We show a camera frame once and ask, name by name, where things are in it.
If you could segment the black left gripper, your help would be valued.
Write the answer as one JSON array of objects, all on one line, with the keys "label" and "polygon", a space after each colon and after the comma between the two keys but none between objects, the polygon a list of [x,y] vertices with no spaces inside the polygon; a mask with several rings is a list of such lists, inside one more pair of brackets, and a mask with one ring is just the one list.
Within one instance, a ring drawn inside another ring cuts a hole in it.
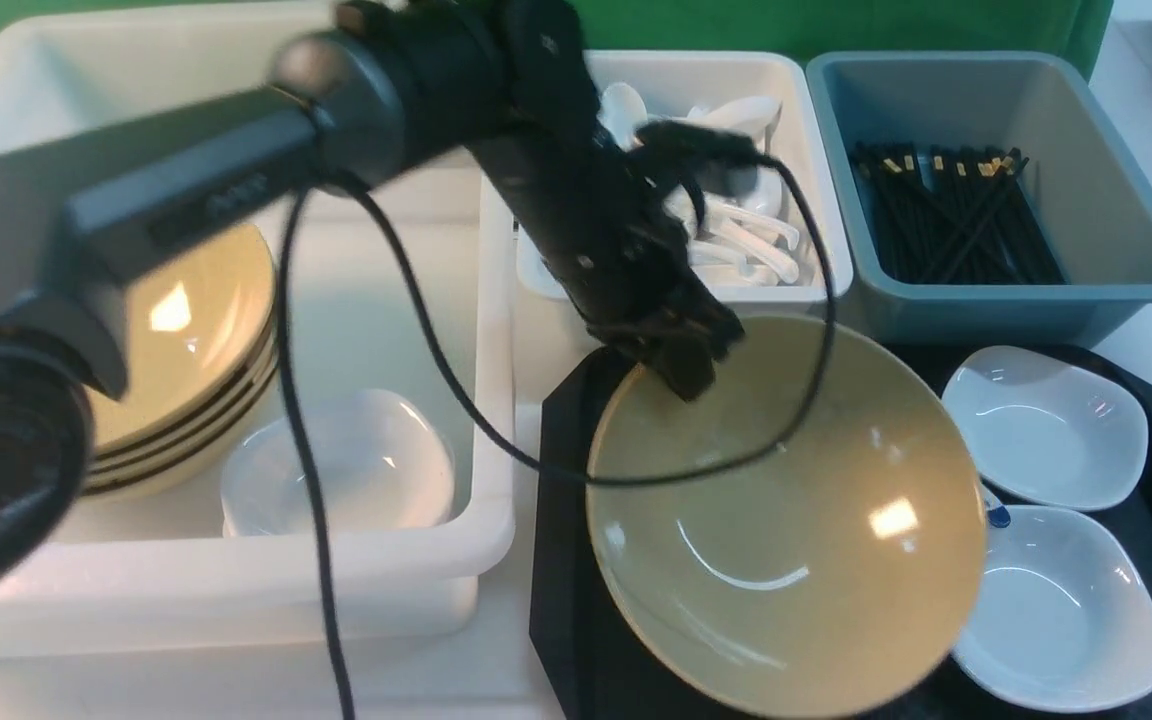
[{"label": "black left gripper", "polygon": [[561,141],[517,123],[471,152],[550,275],[604,346],[652,363],[682,401],[717,381],[717,363],[742,336],[730,309],[689,265],[689,233],[608,132]]}]

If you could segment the left robot arm dark grey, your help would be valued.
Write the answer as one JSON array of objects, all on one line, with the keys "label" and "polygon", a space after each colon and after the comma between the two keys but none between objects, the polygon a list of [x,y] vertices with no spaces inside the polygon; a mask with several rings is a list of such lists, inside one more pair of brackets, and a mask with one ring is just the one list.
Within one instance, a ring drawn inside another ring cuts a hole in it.
[{"label": "left robot arm dark grey", "polygon": [[591,336],[685,400],[744,334],[664,210],[691,128],[626,152],[566,1],[348,1],[259,88],[0,154],[0,579],[77,500],[88,389],[129,386],[124,293],[288,194],[366,194],[463,147]]}]

